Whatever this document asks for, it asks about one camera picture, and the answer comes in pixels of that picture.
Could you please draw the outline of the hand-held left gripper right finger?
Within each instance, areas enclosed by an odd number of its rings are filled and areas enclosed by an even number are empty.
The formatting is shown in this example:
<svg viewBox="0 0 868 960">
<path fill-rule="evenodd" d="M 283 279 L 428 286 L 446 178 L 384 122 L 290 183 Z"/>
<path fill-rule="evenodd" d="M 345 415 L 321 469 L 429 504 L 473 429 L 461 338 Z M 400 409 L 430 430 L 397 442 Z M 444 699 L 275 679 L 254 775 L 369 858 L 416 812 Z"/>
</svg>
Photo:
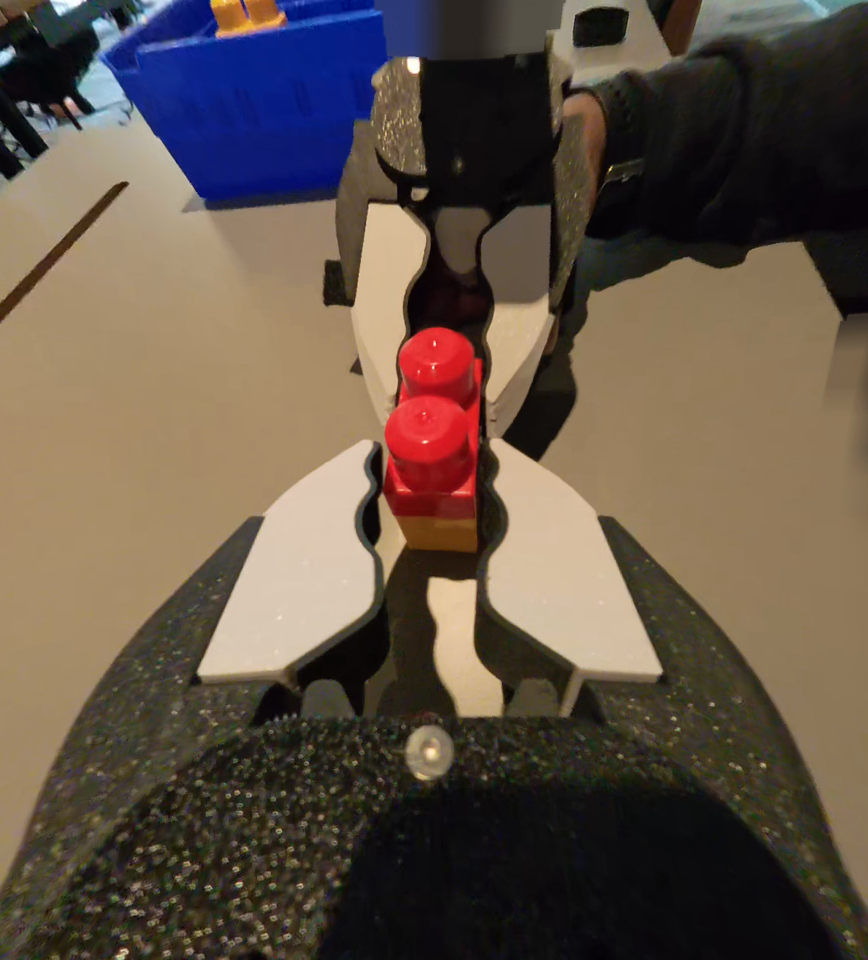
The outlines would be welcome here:
<svg viewBox="0 0 868 960">
<path fill-rule="evenodd" d="M 596 509 L 501 438 L 488 442 L 478 655 L 501 683 L 545 681 L 570 716 L 591 681 L 664 675 Z"/>
</svg>

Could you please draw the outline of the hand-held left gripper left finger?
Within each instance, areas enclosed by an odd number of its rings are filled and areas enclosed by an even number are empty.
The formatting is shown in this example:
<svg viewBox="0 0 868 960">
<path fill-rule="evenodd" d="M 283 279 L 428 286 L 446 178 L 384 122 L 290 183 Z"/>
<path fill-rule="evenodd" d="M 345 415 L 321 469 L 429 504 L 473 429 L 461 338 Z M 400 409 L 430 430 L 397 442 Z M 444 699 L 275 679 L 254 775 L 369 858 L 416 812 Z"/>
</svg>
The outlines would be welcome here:
<svg viewBox="0 0 868 960">
<path fill-rule="evenodd" d="M 263 513 L 198 666 L 203 685 L 292 683 L 380 612 L 382 563 L 365 512 L 381 465 L 380 444 L 360 440 Z"/>
</svg>

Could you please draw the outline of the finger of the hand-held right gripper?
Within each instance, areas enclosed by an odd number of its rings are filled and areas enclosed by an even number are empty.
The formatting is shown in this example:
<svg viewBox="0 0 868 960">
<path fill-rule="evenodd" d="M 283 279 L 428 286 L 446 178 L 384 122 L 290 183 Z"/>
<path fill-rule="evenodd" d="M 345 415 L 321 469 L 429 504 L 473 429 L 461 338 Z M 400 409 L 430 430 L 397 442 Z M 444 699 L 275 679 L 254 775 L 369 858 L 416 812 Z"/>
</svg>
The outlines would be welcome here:
<svg viewBox="0 0 868 960">
<path fill-rule="evenodd" d="M 549 304 L 552 207 L 517 206 L 479 240 L 491 309 L 484 331 L 486 435 L 499 439 L 521 412 L 553 326 Z"/>
<path fill-rule="evenodd" d="M 361 373 L 382 426 L 397 405 L 407 302 L 429 251 L 428 229 L 412 212 L 393 203 L 368 205 L 351 319 Z"/>
</svg>

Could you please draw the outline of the yellow mega block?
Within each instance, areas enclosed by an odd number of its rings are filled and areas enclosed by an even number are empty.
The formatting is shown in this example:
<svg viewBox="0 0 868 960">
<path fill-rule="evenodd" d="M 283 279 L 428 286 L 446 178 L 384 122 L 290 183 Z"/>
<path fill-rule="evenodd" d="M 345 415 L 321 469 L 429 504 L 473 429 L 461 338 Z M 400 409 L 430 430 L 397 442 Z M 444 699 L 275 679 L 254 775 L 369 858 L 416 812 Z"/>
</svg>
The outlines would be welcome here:
<svg viewBox="0 0 868 960">
<path fill-rule="evenodd" d="M 405 546 L 416 551 L 476 554 L 478 526 L 476 517 L 442 518 L 428 515 L 393 516 Z"/>
</svg>

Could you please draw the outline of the red mega block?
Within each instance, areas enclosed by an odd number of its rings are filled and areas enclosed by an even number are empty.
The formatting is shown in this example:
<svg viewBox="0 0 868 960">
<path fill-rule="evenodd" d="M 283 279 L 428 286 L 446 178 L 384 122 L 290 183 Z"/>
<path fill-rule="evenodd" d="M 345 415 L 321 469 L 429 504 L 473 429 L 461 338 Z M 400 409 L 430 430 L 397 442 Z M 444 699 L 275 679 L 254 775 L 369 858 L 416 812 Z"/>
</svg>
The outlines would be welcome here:
<svg viewBox="0 0 868 960">
<path fill-rule="evenodd" d="M 399 399 L 384 430 L 384 493 L 402 519 L 476 519 L 483 364 L 471 341 L 444 327 L 420 331 L 397 358 Z"/>
</svg>

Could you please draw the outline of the person's right forearm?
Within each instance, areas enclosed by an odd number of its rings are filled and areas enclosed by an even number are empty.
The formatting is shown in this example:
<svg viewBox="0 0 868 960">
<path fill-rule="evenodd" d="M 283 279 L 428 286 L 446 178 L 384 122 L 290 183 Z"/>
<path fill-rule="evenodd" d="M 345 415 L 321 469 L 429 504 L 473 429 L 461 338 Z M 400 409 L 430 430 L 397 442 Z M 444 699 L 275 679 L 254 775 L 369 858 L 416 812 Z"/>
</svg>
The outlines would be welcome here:
<svg viewBox="0 0 868 960">
<path fill-rule="evenodd" d="M 588 236 L 800 240 L 836 304 L 868 311 L 868 2 L 610 80 L 637 92 L 643 171 L 596 194 Z"/>
</svg>

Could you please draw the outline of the orange mega block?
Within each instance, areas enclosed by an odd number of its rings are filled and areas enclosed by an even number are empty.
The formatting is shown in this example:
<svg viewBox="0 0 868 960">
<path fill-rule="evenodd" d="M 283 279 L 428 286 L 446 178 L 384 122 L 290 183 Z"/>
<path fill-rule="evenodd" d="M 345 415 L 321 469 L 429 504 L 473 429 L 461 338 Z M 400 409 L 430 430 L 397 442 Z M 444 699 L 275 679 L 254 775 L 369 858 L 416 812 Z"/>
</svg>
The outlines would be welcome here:
<svg viewBox="0 0 868 960">
<path fill-rule="evenodd" d="M 210 10 L 218 40 L 279 30 L 287 24 L 286 13 L 276 1 L 210 1 Z"/>
</svg>

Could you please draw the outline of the person's right hand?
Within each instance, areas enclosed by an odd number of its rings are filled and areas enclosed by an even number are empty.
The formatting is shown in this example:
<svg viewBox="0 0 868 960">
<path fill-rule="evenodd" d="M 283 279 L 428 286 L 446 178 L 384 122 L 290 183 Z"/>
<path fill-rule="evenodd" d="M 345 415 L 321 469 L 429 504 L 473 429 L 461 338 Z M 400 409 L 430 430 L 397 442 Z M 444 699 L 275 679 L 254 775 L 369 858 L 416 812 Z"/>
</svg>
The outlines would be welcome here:
<svg viewBox="0 0 868 960">
<path fill-rule="evenodd" d="M 685 54 L 693 39 L 702 1 L 660 1 L 643 3 L 671 57 Z M 584 159 L 594 188 L 599 188 L 609 163 L 605 159 L 608 144 L 606 108 L 593 92 L 571 92 L 563 103 L 563 118 L 581 120 Z"/>
</svg>

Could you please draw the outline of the blue plastic bin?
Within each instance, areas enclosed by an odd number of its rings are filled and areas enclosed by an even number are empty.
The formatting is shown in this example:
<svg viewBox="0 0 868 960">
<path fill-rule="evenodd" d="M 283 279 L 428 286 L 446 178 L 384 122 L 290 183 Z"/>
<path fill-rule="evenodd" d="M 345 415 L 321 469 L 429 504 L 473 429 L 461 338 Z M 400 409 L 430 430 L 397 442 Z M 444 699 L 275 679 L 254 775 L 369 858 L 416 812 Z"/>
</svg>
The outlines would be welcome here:
<svg viewBox="0 0 868 960">
<path fill-rule="evenodd" d="M 172 2 L 101 54 L 208 202 L 334 188 L 387 61 L 374 2 L 278 2 L 286 24 L 217 34 L 208 1 Z"/>
</svg>

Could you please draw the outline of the dark thin strip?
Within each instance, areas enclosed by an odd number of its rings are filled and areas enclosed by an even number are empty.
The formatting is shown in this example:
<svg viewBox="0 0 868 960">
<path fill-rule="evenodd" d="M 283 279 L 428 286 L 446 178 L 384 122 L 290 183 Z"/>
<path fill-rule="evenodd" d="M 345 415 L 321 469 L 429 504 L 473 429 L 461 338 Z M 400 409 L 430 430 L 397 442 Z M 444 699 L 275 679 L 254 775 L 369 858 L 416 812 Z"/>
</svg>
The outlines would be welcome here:
<svg viewBox="0 0 868 960">
<path fill-rule="evenodd" d="M 111 186 L 80 219 L 75 222 L 44 257 L 29 270 L 0 301 L 0 325 L 23 302 L 23 300 L 46 277 L 63 256 L 93 226 L 101 215 L 130 185 L 128 181 L 119 181 Z"/>
</svg>

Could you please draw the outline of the black chair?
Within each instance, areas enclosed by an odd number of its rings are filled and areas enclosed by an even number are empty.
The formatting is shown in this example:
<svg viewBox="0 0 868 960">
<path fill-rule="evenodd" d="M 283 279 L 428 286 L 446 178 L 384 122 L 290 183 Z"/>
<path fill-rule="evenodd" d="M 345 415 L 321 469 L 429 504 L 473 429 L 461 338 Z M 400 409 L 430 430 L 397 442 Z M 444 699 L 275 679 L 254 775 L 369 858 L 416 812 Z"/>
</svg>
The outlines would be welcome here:
<svg viewBox="0 0 868 960">
<path fill-rule="evenodd" d="M 100 49 L 93 29 L 100 16 L 93 2 L 44 2 L 9 19 L 12 55 L 0 66 L 8 99 L 80 130 L 94 113 L 79 86 Z"/>
</svg>

